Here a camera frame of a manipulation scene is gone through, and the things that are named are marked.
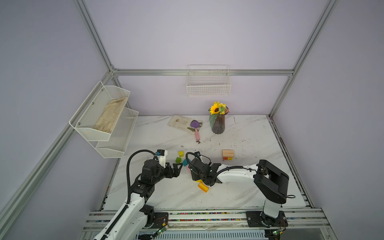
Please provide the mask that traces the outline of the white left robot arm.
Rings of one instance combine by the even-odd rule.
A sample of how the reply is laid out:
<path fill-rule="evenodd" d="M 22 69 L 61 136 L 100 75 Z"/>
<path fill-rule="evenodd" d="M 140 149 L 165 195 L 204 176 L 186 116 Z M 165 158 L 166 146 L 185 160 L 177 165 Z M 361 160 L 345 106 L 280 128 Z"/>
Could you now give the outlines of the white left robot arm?
<path fill-rule="evenodd" d="M 164 178 L 180 175 L 182 163 L 165 163 L 147 160 L 142 173 L 130 185 L 129 195 L 107 226 L 94 240 L 133 240 L 139 231 L 149 227 L 155 220 L 154 208 L 146 204 L 155 190 L 155 184 Z"/>

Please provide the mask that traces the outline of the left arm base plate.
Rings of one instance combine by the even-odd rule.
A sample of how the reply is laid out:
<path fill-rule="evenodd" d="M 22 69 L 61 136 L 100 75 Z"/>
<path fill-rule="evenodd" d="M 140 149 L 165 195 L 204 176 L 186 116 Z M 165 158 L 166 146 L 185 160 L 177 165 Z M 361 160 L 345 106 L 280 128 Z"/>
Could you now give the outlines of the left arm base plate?
<path fill-rule="evenodd" d="M 169 213 L 155 212 L 147 215 L 147 223 L 145 229 L 160 229 L 168 224 Z"/>

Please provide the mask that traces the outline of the orange cylinder block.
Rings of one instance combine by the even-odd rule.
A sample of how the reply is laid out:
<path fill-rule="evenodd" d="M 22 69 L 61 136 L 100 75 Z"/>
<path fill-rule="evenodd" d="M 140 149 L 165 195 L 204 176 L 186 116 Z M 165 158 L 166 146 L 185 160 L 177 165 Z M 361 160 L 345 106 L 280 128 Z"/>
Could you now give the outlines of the orange cylinder block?
<path fill-rule="evenodd" d="M 208 190 L 209 190 L 209 187 L 207 187 L 204 183 L 199 183 L 198 187 L 199 187 L 202 191 L 204 191 L 205 193 L 207 193 Z"/>

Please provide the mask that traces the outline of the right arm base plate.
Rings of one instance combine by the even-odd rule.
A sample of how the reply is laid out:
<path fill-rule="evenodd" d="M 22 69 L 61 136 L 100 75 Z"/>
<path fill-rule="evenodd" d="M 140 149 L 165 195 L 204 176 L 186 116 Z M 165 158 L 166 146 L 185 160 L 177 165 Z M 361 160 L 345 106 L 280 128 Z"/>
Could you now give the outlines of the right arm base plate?
<path fill-rule="evenodd" d="M 279 211 L 276 218 L 267 216 L 263 211 L 247 211 L 246 219 L 250 228 L 285 228 L 288 226 L 283 211 Z"/>

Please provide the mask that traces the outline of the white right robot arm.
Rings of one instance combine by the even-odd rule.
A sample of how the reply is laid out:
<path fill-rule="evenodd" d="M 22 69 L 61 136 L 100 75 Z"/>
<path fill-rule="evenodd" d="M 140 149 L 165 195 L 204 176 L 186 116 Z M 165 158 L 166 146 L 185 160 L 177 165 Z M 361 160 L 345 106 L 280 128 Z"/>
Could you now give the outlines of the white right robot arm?
<path fill-rule="evenodd" d="M 280 223 L 280 208 L 287 199 L 289 176 L 267 160 L 250 166 L 205 164 L 199 157 L 187 160 L 194 181 L 201 180 L 207 186 L 223 183 L 254 183 L 265 196 L 263 211 L 259 214 L 260 225 L 272 227 Z"/>

